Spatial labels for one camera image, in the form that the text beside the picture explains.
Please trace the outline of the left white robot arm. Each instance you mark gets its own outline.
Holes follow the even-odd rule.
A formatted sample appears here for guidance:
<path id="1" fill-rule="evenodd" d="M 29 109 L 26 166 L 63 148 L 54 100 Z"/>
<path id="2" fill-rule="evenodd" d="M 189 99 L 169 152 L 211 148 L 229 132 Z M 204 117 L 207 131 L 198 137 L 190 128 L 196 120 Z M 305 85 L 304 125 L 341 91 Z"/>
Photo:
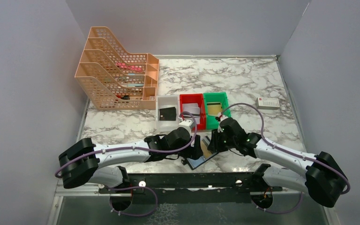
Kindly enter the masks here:
<path id="1" fill-rule="evenodd" d="M 198 160 L 203 156 L 200 136 L 179 127 L 167 135 L 147 136 L 127 144 L 101 145 L 83 138 L 59 155 L 55 177 L 62 179 L 65 189 L 94 183 L 121 193 L 131 186 L 123 163 L 156 162 L 169 155 Z"/>

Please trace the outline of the peach plastic desk organizer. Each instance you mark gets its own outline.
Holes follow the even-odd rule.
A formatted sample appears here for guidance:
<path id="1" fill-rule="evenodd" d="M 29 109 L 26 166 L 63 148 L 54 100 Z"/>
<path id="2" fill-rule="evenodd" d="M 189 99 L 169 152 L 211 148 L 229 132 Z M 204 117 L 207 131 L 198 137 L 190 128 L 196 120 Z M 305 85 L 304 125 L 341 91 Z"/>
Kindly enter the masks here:
<path id="1" fill-rule="evenodd" d="M 123 73 L 115 63 L 143 64 L 145 73 Z M 75 79 L 98 110 L 154 110 L 158 77 L 154 55 L 126 51 L 108 27 L 90 28 Z"/>

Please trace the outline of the black leather card holder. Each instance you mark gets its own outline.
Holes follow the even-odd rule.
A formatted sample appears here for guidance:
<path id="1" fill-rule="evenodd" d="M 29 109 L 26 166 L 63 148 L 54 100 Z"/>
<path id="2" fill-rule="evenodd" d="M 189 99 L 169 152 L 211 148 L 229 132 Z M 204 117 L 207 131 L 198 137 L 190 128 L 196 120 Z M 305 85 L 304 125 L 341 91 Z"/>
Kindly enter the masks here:
<path id="1" fill-rule="evenodd" d="M 202 137 L 197 135 L 190 146 L 179 152 L 179 156 L 182 157 L 182 164 L 188 165 L 191 170 L 198 168 L 218 154 L 212 153 L 211 157 L 205 159 L 201 150 L 201 138 Z"/>

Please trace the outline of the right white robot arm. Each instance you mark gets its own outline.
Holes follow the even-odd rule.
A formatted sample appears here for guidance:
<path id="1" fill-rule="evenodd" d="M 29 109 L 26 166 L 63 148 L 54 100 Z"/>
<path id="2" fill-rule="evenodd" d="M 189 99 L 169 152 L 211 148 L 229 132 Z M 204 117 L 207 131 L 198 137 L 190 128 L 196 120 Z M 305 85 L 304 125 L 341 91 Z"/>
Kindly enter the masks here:
<path id="1" fill-rule="evenodd" d="M 238 121 L 226 118 L 211 131 L 208 150 L 223 152 L 230 149 L 277 164 L 264 166 L 252 177 L 252 186 L 256 190 L 263 191 L 268 187 L 297 190 L 327 208 L 334 207 L 346 190 L 348 179 L 331 154 L 293 150 L 261 134 L 247 133 Z"/>

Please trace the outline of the red plastic bin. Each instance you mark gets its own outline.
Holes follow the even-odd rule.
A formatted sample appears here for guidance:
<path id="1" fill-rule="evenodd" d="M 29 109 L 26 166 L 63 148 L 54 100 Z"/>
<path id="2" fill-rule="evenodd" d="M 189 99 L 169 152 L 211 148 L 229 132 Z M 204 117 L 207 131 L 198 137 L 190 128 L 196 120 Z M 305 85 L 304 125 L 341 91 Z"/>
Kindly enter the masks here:
<path id="1" fill-rule="evenodd" d="M 180 94 L 180 113 L 189 112 L 196 120 L 198 130 L 206 129 L 206 111 L 203 94 Z"/>

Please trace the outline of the white card box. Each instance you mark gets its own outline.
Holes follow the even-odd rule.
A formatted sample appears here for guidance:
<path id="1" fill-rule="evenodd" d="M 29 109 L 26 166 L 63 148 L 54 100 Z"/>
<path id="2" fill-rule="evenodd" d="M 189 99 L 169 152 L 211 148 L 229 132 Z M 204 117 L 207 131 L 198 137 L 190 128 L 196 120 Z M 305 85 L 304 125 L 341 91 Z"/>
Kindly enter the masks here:
<path id="1" fill-rule="evenodd" d="M 280 102 L 278 98 L 258 97 L 256 107 L 263 110 L 276 110 L 280 108 Z"/>

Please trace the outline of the gold card with black stripe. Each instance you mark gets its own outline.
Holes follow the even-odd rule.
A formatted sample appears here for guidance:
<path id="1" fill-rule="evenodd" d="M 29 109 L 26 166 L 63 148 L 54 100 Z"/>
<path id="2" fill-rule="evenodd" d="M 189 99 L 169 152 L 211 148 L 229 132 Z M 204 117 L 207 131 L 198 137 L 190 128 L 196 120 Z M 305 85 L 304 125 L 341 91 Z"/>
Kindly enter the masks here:
<path id="1" fill-rule="evenodd" d="M 205 136 L 201 138 L 201 150 L 203 152 L 203 156 L 205 159 L 208 159 L 212 156 L 212 152 L 208 150 L 208 146 L 210 144 L 210 138 L 208 136 Z"/>

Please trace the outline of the white plastic bin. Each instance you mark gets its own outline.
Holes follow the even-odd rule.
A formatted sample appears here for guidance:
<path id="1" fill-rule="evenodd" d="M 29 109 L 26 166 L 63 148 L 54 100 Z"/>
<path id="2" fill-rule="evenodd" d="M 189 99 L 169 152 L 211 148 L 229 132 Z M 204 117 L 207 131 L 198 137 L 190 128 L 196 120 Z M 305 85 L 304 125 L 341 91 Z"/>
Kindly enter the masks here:
<path id="1" fill-rule="evenodd" d="M 156 97 L 156 130 L 160 133 L 170 132 L 180 122 L 179 95 L 161 95 Z"/>

